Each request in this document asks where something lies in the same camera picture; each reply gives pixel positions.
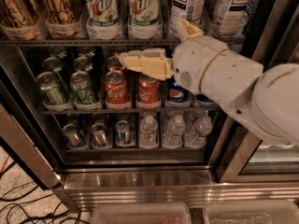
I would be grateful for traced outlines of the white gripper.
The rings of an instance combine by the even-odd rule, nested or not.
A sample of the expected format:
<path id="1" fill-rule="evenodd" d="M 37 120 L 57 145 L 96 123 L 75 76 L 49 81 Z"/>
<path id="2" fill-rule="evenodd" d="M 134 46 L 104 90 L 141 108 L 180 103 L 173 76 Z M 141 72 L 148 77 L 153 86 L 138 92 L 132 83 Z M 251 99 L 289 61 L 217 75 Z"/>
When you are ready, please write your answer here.
<path id="1" fill-rule="evenodd" d="M 165 81 L 171 76 L 180 87 L 200 93 L 200 82 L 208 65 L 228 49 L 226 43 L 204 35 L 203 31 L 180 19 L 177 23 L 178 38 L 184 41 L 175 47 L 172 60 L 165 49 L 130 50 L 119 55 L 120 63 L 128 70 Z"/>

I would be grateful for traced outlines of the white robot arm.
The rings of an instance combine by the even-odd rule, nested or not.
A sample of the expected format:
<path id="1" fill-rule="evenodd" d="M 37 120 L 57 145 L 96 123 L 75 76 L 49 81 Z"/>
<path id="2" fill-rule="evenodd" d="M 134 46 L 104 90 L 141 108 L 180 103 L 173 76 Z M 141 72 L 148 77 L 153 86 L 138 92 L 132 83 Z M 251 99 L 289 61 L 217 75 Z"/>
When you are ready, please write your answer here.
<path id="1" fill-rule="evenodd" d="M 127 69 L 203 94 L 229 117 L 274 144 L 299 144 L 299 65 L 263 65 L 231 51 L 182 19 L 180 44 L 168 58 L 164 49 L 130 50 L 119 56 Z"/>

